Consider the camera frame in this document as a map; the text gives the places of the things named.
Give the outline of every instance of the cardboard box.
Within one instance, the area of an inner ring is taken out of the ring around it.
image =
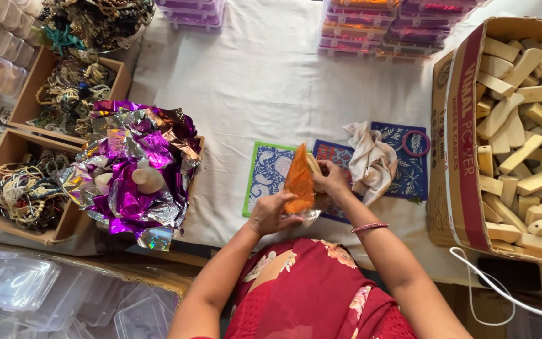
[[[131,86],[131,74],[127,70],[125,64],[106,58],[100,58],[99,62],[117,72],[116,80],[110,90],[108,100],[124,100],[129,91],[129,87]],[[84,144],[86,140],[81,137],[65,135],[26,124],[26,121],[36,119],[41,115],[43,105],[38,104],[35,96],[37,91],[41,88],[41,85],[43,85],[43,83],[51,76],[56,65],[57,59],[54,53],[45,47],[41,47],[35,64],[28,74],[26,83],[16,102],[16,106],[14,106],[14,110],[11,112],[8,124],[22,130],[41,133],[71,143]]]
[[[124,281],[145,283],[152,287],[167,289],[177,294],[179,303],[183,300],[187,289],[202,269],[201,267],[180,262],[128,252],[76,257],[0,244],[0,251],[2,250],[20,253],[21,255],[40,255],[45,259],[90,268],[98,273],[117,277]]]
[[[8,128],[4,131],[0,140],[0,166],[11,162],[21,162],[27,151],[29,141],[54,150],[72,153],[78,153],[81,150],[66,143],[59,143],[58,141]],[[5,219],[0,212],[0,230],[46,245],[53,245],[73,234],[79,234],[86,227],[92,225],[93,222],[94,220],[87,215],[87,212],[80,211],[78,205],[71,200],[66,203],[58,227],[55,230],[47,230],[43,234],[20,228],[16,223]]]
[[[540,258],[493,249],[486,235],[475,119],[475,84],[485,36],[502,42],[528,37],[542,42],[542,20],[489,18],[434,65],[428,234],[437,245],[542,262]]]

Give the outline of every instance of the jewelry pile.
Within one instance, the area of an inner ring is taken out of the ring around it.
[[[41,116],[26,124],[78,137],[91,134],[89,112],[94,102],[108,98],[115,78],[116,72],[99,63],[62,60],[35,96],[43,105]]]
[[[29,143],[29,149],[34,151],[21,163],[0,166],[0,209],[19,227],[43,233],[56,228],[68,201],[52,175],[68,166],[74,155],[33,143]]]
[[[154,15],[151,0],[44,0],[37,18],[53,49],[129,48]]]

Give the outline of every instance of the white tablecloth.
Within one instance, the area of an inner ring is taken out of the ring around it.
[[[322,139],[346,145],[342,127],[358,121],[426,127],[429,133],[433,72],[431,64],[317,55],[321,2],[226,2],[221,35],[174,30],[157,13],[144,36],[129,96],[167,109],[182,107],[205,136],[206,170],[194,182],[181,241],[218,247],[246,221],[241,212],[255,141],[312,148]],[[487,17],[512,15],[542,16],[542,1],[494,0],[457,27],[446,50]],[[425,203],[385,196],[372,211],[434,280],[467,284],[465,266],[428,240]],[[320,218],[293,235],[342,243],[360,266],[372,268],[350,225]],[[265,238],[261,245],[273,240]]]

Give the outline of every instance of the purple foil sheet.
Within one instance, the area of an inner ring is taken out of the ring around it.
[[[100,101],[90,113],[94,134],[75,163],[56,173],[56,181],[111,234],[133,232],[142,247],[169,250],[187,210],[184,177],[191,179],[200,163],[199,139],[181,109],[164,110],[129,101]],[[131,174],[147,159],[165,180],[152,194],[137,190]],[[109,193],[94,183],[111,173]]]

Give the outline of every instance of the pink bangle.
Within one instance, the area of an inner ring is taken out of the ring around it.
[[[363,226],[355,227],[354,229],[352,229],[351,232],[357,233],[360,230],[378,229],[381,227],[388,227],[388,224],[387,223],[373,223],[373,224],[363,225]]]

